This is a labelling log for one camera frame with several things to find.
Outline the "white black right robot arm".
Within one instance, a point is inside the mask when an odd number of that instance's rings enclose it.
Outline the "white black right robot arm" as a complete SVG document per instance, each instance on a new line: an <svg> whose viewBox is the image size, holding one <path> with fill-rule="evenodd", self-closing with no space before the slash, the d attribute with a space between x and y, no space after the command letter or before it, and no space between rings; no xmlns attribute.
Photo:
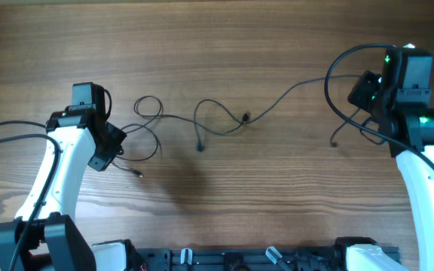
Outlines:
<svg viewBox="0 0 434 271"><path fill-rule="evenodd" d="M389 46L381 74L366 71L348 96L378 125L405 181L421 270L434 270L432 63L427 50Z"/></svg>

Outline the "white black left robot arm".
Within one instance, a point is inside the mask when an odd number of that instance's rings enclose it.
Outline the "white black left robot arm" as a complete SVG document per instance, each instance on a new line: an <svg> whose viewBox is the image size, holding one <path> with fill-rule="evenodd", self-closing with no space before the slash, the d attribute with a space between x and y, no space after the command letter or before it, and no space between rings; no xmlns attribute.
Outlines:
<svg viewBox="0 0 434 271"><path fill-rule="evenodd" d="M2 270L95 270L97 260L75 225L85 169L105 170L126 135L109 123L109 92L74 84L72 103L44 125L47 147L35 183L11 222L0 223Z"/></svg>

